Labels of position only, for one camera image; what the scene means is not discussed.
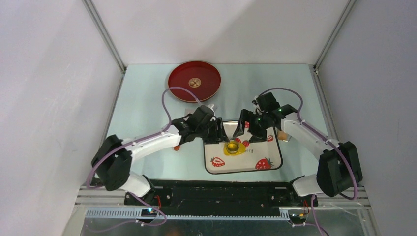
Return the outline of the strawberry print tray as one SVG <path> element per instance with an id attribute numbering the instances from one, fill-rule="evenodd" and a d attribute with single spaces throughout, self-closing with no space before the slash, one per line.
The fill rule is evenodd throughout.
<path id="1" fill-rule="evenodd" d="M 230 174 L 277 170 L 282 164 L 281 150 L 277 132 L 267 129 L 265 142 L 250 143 L 251 134 L 248 132 L 249 123 L 245 124 L 245 133 L 236 138 L 239 150 L 230 154 L 225 142 L 208 144 L 204 142 L 204 162 L 206 171 L 210 174 Z"/>

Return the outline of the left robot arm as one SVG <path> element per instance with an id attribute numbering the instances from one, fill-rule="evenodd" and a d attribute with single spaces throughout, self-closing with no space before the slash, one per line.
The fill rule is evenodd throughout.
<path id="1" fill-rule="evenodd" d="M 155 200 L 154 186 L 145 176 L 132 170 L 142 158 L 166 148 L 173 148 L 200 138 L 207 144 L 228 142 L 222 118 L 211 106 L 201 105 L 193 113 L 172 120 L 155 134 L 141 138 L 107 137 L 91 161 L 92 174 L 98 175 L 107 191 L 122 189 L 136 195 L 144 205 Z"/>

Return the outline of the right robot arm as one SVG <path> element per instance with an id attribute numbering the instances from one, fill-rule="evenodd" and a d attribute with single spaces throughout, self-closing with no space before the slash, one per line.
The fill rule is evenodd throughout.
<path id="1" fill-rule="evenodd" d="M 300 205 L 308 195 L 326 194 L 329 197 L 343 195 L 354 189 L 350 198 L 357 197 L 358 184 L 363 180 L 357 147 L 351 142 L 341 143 L 326 136 L 301 118 L 300 109 L 280 105 L 271 92 L 263 92 L 252 103 L 254 111 L 243 109 L 232 137 L 247 130 L 249 142 L 266 141 L 267 129 L 275 128 L 290 135 L 302 144 L 318 160 L 316 174 L 299 177 L 286 192 L 288 203 Z"/>

